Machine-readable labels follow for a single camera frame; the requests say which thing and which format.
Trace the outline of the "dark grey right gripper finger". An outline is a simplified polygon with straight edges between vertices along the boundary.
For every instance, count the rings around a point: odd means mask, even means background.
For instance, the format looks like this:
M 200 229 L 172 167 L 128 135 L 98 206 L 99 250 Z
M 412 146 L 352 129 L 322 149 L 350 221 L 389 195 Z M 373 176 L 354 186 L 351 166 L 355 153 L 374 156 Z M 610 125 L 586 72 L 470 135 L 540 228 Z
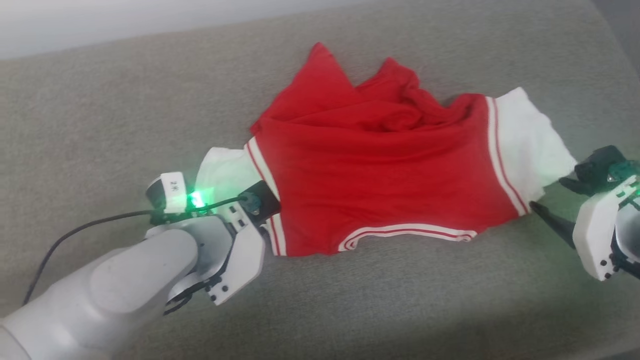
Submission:
M 546 225 L 555 232 L 570 248 L 576 249 L 573 232 L 576 223 L 553 214 L 551 210 L 538 202 L 530 202 L 530 208 Z
M 611 191 L 621 182 L 621 175 L 614 174 L 614 166 L 626 162 L 626 157 L 614 145 L 597 150 L 574 166 L 569 177 L 558 180 L 569 191 L 585 196 Z

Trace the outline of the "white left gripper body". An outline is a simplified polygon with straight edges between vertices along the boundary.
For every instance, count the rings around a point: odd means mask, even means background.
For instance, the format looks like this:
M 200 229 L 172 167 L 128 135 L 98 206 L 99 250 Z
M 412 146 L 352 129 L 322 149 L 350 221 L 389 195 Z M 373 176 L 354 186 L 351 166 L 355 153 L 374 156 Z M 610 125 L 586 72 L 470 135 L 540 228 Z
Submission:
M 260 275 L 266 244 L 251 217 L 260 205 L 256 194 L 242 193 L 164 225 L 192 235 L 198 251 L 193 269 L 169 292 L 166 315 L 180 310 L 198 291 L 220 306 Z

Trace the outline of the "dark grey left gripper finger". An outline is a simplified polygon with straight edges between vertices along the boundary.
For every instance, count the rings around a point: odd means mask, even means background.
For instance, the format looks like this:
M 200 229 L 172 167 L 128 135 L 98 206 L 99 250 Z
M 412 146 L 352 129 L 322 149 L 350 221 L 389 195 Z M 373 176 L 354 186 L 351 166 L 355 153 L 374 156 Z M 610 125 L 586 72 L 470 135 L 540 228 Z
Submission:
M 252 223 L 265 223 L 281 212 L 281 203 L 264 180 L 241 192 L 240 205 Z

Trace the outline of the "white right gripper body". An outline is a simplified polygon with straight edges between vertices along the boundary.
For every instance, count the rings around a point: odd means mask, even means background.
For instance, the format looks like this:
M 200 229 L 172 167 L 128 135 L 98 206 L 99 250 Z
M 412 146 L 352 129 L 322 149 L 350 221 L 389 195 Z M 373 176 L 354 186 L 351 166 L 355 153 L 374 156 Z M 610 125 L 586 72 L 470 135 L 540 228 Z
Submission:
M 585 271 L 599 281 L 622 271 L 640 278 L 639 164 L 623 161 L 609 168 L 607 184 L 581 205 L 573 243 Z

